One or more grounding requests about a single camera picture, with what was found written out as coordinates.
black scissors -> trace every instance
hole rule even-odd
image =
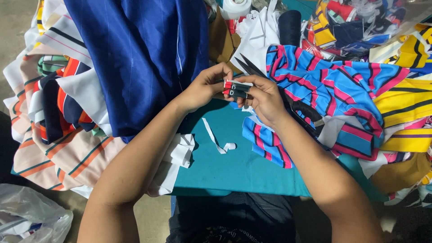
[[[258,75],[263,78],[267,78],[257,66],[255,66],[249,59],[240,54],[243,60],[246,62],[239,60],[234,57],[236,61],[240,64],[240,66],[246,70],[249,75]],[[289,95],[287,95],[282,88],[279,88],[280,96],[282,97],[283,104],[287,108],[288,113],[294,118],[294,120],[299,123],[312,137],[318,137],[324,127],[324,122],[322,121],[322,116],[312,107],[306,105],[301,101],[294,101]],[[309,117],[310,120],[314,123],[315,129],[307,123],[303,118],[297,114],[295,111],[301,111],[305,117]]]

person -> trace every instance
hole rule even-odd
[[[219,79],[233,71],[220,63],[203,70],[111,161],[96,183],[81,221],[78,242],[139,242],[134,204],[147,191],[161,159],[186,114],[223,95]],[[255,75],[252,106],[281,139],[312,198],[329,217],[332,242],[382,242],[373,209],[356,181],[287,113],[275,82]],[[232,192],[225,197],[177,197],[167,243],[295,242],[289,198]]]

forearm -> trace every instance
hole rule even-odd
[[[323,212],[329,217],[344,214],[350,211],[350,207],[356,208],[352,213],[371,212],[369,201],[354,178],[291,116],[283,116],[274,130]]]
[[[186,114],[176,99],[159,112],[107,166],[89,203],[118,205],[141,198]]]

hand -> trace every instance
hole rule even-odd
[[[221,62],[215,66],[202,70],[195,80],[178,95],[175,100],[186,112],[194,112],[206,105],[212,98],[234,101],[234,98],[224,98],[222,91],[223,82],[215,83],[216,80],[232,80],[233,71]]]
[[[244,105],[252,106],[260,120],[272,128],[277,126],[285,117],[289,117],[275,82],[257,75],[242,76],[235,80],[241,83],[254,84],[254,87],[251,87],[247,92],[252,95],[252,99],[237,98],[239,108]]]

plastic bag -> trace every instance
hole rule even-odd
[[[328,60],[358,60],[406,32],[432,11],[432,0],[319,0],[302,48]]]
[[[19,243],[62,243],[73,218],[72,211],[60,207],[39,192],[11,184],[0,184],[0,214],[15,217],[24,223],[29,221],[29,225],[38,228]],[[4,226],[0,224],[0,242],[8,242],[8,237],[18,237],[5,236]]]

